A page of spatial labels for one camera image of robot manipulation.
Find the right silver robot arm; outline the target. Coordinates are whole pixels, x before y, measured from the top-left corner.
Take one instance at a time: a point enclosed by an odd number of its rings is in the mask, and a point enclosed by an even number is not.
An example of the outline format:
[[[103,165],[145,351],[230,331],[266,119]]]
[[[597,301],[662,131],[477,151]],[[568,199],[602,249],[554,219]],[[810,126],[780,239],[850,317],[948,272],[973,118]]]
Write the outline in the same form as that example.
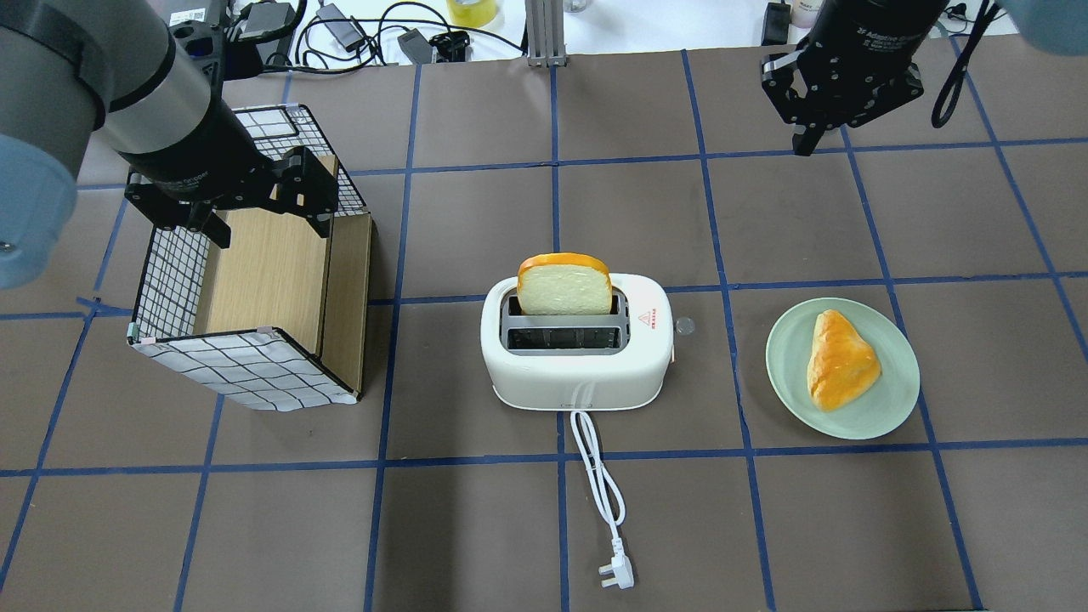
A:
[[[862,127],[920,99],[925,89],[914,54],[947,7],[944,1],[827,1],[796,49],[762,59],[762,90],[793,125],[793,152],[809,156],[826,132]],[[943,128],[955,113],[970,58],[1001,12],[1038,50],[1085,54],[1084,1],[982,1],[938,93],[934,128]]]

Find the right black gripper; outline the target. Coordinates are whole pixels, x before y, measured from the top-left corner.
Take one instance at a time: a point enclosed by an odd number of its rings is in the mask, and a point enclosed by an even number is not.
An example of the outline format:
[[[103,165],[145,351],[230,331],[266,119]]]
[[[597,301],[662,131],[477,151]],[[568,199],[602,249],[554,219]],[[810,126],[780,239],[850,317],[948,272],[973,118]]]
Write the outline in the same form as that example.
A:
[[[809,156],[827,128],[862,127],[924,93],[914,54],[945,1],[826,1],[788,54],[761,61],[761,86]]]

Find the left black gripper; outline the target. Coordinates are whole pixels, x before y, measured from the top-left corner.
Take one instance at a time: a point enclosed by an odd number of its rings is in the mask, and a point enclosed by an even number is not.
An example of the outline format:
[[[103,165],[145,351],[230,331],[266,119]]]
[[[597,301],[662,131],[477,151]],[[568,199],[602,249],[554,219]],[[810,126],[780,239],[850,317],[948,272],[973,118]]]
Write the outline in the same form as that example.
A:
[[[337,178],[316,152],[296,144],[267,156],[234,119],[214,119],[164,150],[124,159],[125,197],[153,228],[201,233],[221,248],[228,248],[232,229],[218,212],[292,215],[326,238],[339,207]]]

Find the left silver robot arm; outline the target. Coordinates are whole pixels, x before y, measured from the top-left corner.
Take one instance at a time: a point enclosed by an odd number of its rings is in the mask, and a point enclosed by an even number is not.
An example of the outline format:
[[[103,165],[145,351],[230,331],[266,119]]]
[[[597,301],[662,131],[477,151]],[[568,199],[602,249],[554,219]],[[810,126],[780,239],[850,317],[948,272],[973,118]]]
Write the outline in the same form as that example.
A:
[[[260,152],[221,96],[223,82],[262,73],[259,46],[296,30],[304,9],[257,30],[252,7],[226,25],[170,25],[146,1],[4,1],[3,289],[47,268],[96,131],[129,164],[125,196],[157,229],[226,248],[220,213],[257,208],[326,238],[337,178],[302,146]]]

